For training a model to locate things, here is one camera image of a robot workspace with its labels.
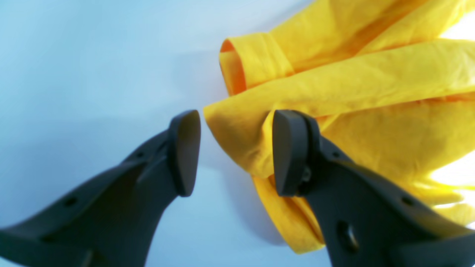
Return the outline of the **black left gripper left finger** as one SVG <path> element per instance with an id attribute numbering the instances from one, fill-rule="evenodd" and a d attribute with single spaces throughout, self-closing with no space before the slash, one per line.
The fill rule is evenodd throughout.
<path id="1" fill-rule="evenodd" d="M 1 229 L 1 257 L 26 267 L 143 267 L 166 208 L 192 194 L 197 110 L 36 215 Z"/>

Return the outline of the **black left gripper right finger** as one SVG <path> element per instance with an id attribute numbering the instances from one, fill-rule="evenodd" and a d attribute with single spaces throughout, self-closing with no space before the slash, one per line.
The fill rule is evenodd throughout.
<path id="1" fill-rule="evenodd" d="M 276 191 L 307 201 L 332 266 L 474 266 L 473 230 L 355 164 L 314 118 L 276 110 L 272 134 Z"/>

